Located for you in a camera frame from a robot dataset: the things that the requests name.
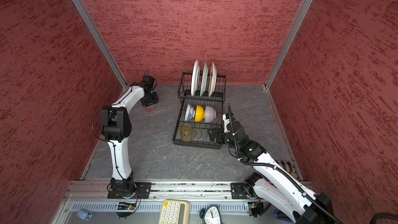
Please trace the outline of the lavender white bowl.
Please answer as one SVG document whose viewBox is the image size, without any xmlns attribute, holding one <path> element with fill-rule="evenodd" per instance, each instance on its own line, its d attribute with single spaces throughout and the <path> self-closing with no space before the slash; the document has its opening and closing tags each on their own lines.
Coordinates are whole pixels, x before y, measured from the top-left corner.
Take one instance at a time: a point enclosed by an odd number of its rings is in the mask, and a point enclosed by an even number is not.
<svg viewBox="0 0 398 224">
<path fill-rule="evenodd" d="M 217 111 L 212 107 L 207 105 L 205 107 L 205 122 L 212 123 L 217 118 Z"/>
</svg>

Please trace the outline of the amber drinking glass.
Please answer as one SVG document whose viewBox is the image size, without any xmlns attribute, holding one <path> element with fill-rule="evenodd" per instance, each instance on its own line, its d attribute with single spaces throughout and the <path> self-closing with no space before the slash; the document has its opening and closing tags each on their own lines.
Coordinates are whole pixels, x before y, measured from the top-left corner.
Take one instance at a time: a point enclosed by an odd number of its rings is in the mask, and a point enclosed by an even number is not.
<svg viewBox="0 0 398 224">
<path fill-rule="evenodd" d="M 180 138 L 184 142 L 191 142 L 195 137 L 195 130 L 189 124 L 184 124 L 180 129 Z"/>
</svg>

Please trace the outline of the pink drinking glass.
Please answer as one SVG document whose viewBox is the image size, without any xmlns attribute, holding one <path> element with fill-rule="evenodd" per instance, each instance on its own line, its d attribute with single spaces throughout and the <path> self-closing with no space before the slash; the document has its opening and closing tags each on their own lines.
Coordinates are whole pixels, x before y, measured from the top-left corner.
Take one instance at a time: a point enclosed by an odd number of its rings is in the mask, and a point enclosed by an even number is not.
<svg viewBox="0 0 398 224">
<path fill-rule="evenodd" d="M 144 106 L 143 110 L 146 114 L 153 114 L 156 110 L 156 105 Z"/>
</svg>

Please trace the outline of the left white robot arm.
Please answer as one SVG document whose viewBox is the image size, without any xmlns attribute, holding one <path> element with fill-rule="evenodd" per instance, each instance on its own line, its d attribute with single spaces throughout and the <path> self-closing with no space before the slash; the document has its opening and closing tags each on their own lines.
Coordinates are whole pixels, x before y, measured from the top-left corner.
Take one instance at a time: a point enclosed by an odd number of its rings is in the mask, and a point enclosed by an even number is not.
<svg viewBox="0 0 398 224">
<path fill-rule="evenodd" d="M 159 102 L 154 82 L 138 82 L 130 86 L 115 103 L 100 111 L 100 131 L 107 142 L 112 158 L 113 173 L 108 197 L 131 199 L 138 196 L 129 162 L 127 143 L 132 131 L 130 110 L 141 102 L 149 107 Z"/>
</svg>

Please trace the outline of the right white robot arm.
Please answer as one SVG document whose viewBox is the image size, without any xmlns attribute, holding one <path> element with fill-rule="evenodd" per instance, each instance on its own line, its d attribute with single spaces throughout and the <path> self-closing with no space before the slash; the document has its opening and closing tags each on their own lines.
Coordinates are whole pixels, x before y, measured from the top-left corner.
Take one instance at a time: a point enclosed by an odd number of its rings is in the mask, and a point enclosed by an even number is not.
<svg viewBox="0 0 398 224">
<path fill-rule="evenodd" d="M 295 224 L 339 224 L 330 199 L 316 194 L 282 168 L 259 143 L 246 135 L 237 120 L 225 120 L 222 137 L 233 148 L 238 161 L 252 166 L 255 178 L 248 182 L 250 197 L 275 206 Z"/>
</svg>

